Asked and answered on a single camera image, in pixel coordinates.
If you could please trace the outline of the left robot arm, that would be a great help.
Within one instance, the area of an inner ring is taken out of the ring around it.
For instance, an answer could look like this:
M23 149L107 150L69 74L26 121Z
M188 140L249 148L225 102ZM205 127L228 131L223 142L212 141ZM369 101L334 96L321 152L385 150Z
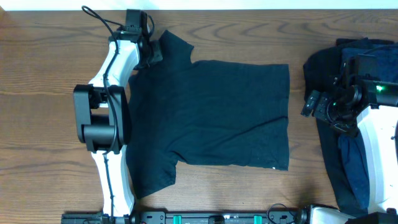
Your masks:
M162 60L159 43L149 34L117 31L94 78L73 90L77 136L94 159L103 191L100 223L127 223L134 196L127 176L126 151L131 117L125 87L134 70Z

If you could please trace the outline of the dark teal t-shirt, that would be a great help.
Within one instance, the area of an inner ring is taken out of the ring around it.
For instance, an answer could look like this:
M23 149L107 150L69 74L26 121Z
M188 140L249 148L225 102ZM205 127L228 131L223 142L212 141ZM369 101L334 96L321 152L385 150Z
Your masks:
M173 185L180 161L288 169L288 65L192 62L193 46L173 33L159 42L162 61L129 79L137 198Z

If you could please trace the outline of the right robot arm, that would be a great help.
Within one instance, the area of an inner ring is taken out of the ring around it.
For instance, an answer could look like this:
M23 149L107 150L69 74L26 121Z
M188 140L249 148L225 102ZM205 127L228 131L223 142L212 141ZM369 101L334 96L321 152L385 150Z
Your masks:
M315 206L302 223L397 223L397 84L356 80L332 93L313 90L302 115L345 134L360 134L369 178L368 214L355 218Z

